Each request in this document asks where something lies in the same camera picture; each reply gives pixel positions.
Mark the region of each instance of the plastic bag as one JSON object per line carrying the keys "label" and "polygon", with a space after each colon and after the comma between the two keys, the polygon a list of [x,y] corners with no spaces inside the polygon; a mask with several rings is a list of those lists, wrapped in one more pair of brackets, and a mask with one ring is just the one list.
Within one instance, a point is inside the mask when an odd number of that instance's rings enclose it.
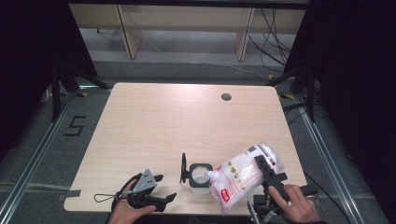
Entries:
{"label": "plastic bag", "polygon": [[284,171],[285,167],[275,152],[265,143],[259,143],[230,161],[224,162],[219,168],[207,172],[210,178],[209,187],[213,196],[219,201],[223,214],[239,200],[245,199],[264,181],[262,171],[254,160],[260,155],[264,156],[276,174]]}

